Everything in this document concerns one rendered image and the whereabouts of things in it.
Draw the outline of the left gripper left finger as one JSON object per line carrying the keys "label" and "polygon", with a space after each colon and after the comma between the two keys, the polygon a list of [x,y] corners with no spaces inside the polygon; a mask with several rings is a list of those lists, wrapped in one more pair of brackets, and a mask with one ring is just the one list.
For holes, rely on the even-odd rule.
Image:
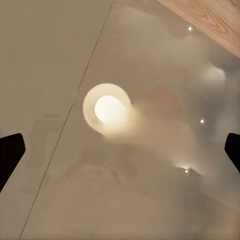
{"label": "left gripper left finger", "polygon": [[21,133],[0,139],[0,192],[25,153],[25,143]]}

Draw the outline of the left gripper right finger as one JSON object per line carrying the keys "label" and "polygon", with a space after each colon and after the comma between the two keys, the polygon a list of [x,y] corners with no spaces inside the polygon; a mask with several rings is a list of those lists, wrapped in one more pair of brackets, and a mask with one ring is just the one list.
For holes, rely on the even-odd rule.
{"label": "left gripper right finger", "polygon": [[224,149],[240,172],[240,134],[229,133]]}

